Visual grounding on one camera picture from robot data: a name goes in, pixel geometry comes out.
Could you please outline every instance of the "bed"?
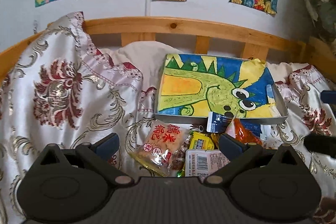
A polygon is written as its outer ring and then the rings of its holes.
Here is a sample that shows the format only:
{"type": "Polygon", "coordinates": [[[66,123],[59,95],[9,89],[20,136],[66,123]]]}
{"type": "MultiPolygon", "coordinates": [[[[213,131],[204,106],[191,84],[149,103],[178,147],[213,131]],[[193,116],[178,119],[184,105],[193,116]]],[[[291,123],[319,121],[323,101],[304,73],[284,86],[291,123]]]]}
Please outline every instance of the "bed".
{"type": "MultiPolygon", "coordinates": [[[[240,57],[246,59],[266,60],[269,49],[288,52],[295,63],[266,63],[287,103],[289,117],[283,124],[263,126],[263,143],[268,148],[282,143],[294,147],[322,190],[324,199],[315,220],[334,223],[336,213],[328,201],[336,196],[336,161],[303,146],[310,132],[328,136],[336,132],[333,109],[319,98],[322,90],[334,90],[330,80],[336,81],[336,59],[323,42],[288,41],[243,27],[182,18],[84,21],[81,13],[60,18],[0,54],[1,223],[22,221],[16,190],[48,143],[73,148],[118,132],[121,146],[110,163],[133,177],[155,175],[129,153],[142,144],[154,121],[160,64],[167,53],[181,53],[156,42],[156,33],[194,35],[198,54],[207,54],[211,38],[245,43],[240,57]],[[121,34],[122,47],[116,51],[97,49],[90,38],[112,33],[121,34]],[[56,106],[53,113],[48,110],[52,104],[56,106]]],[[[204,129],[200,124],[184,126],[204,129]]]]}

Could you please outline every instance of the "white wall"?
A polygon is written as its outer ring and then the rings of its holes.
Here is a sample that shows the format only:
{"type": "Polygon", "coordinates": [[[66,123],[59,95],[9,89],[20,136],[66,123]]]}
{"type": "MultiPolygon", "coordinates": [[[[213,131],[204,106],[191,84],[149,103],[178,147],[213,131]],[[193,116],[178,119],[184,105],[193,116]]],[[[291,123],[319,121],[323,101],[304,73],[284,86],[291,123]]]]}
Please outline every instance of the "white wall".
{"type": "MultiPolygon", "coordinates": [[[[275,16],[253,10],[242,5],[228,3],[229,0],[188,0],[185,3],[153,1],[152,16],[173,16],[225,22],[248,27],[287,39],[307,41],[312,25],[303,0],[279,0],[278,14],[275,16]]],[[[41,7],[34,7],[34,0],[0,0],[0,51],[33,34],[34,20],[38,21],[38,31],[62,15],[81,10],[85,19],[143,16],[145,0],[57,0],[41,7]]],[[[99,45],[114,38],[97,37],[99,45]]],[[[159,36],[157,40],[176,43],[182,48],[192,48],[192,39],[159,36]]],[[[212,41],[211,52],[226,52],[236,56],[242,47],[236,43],[212,41]]],[[[269,57],[283,58],[278,52],[270,52],[269,57]]]]}

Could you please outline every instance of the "barcode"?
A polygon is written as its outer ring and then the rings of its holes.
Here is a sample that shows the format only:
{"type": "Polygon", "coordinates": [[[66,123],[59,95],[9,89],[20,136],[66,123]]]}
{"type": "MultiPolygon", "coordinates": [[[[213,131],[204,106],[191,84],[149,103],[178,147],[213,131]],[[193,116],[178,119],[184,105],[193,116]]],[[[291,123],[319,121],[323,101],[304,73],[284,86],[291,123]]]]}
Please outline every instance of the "barcode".
{"type": "Polygon", "coordinates": [[[197,155],[197,169],[198,170],[208,170],[208,159],[207,157],[202,157],[197,155]]]}

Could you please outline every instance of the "rice cracker package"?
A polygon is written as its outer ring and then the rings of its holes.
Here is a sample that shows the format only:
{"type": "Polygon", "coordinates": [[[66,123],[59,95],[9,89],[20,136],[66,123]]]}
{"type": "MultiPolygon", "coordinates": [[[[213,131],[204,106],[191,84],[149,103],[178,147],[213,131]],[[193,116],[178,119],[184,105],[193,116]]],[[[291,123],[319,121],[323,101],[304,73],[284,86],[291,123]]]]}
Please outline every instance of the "rice cracker package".
{"type": "Polygon", "coordinates": [[[156,120],[142,146],[131,156],[146,168],[169,176],[173,155],[177,154],[190,130],[156,120]]]}

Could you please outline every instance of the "green spike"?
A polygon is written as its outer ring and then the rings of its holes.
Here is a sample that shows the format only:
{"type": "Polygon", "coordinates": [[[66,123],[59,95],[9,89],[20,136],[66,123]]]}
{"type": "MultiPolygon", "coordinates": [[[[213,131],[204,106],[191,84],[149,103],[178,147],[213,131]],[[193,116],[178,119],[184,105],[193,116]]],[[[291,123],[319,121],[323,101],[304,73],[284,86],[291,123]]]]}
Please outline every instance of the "green spike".
{"type": "Polygon", "coordinates": [[[231,75],[227,78],[227,80],[229,80],[230,82],[232,82],[233,79],[235,78],[235,76],[236,76],[236,72],[234,72],[233,74],[231,74],[231,75]]]}
{"type": "Polygon", "coordinates": [[[207,72],[207,68],[205,67],[203,59],[201,62],[198,64],[198,72],[207,72]]]}
{"type": "Polygon", "coordinates": [[[192,71],[193,68],[194,67],[190,64],[190,60],[189,59],[181,67],[181,69],[183,69],[183,70],[190,70],[190,71],[192,71]]]}
{"type": "Polygon", "coordinates": [[[179,69],[179,65],[175,60],[175,57],[173,56],[172,59],[169,61],[168,65],[166,66],[167,68],[170,69],[179,69]]]}
{"type": "Polygon", "coordinates": [[[245,80],[241,80],[241,81],[238,81],[238,82],[234,82],[233,84],[234,84],[234,86],[235,86],[236,88],[239,88],[239,87],[241,87],[242,84],[244,84],[246,81],[247,81],[247,79],[245,79],[245,80]]]}
{"type": "Polygon", "coordinates": [[[223,66],[220,67],[220,70],[217,72],[217,75],[222,77],[222,78],[225,78],[224,77],[224,74],[225,74],[225,69],[223,66]]]}
{"type": "Polygon", "coordinates": [[[216,75],[216,72],[215,72],[215,63],[212,61],[211,62],[211,65],[208,69],[208,73],[211,73],[212,75],[216,75]]]}

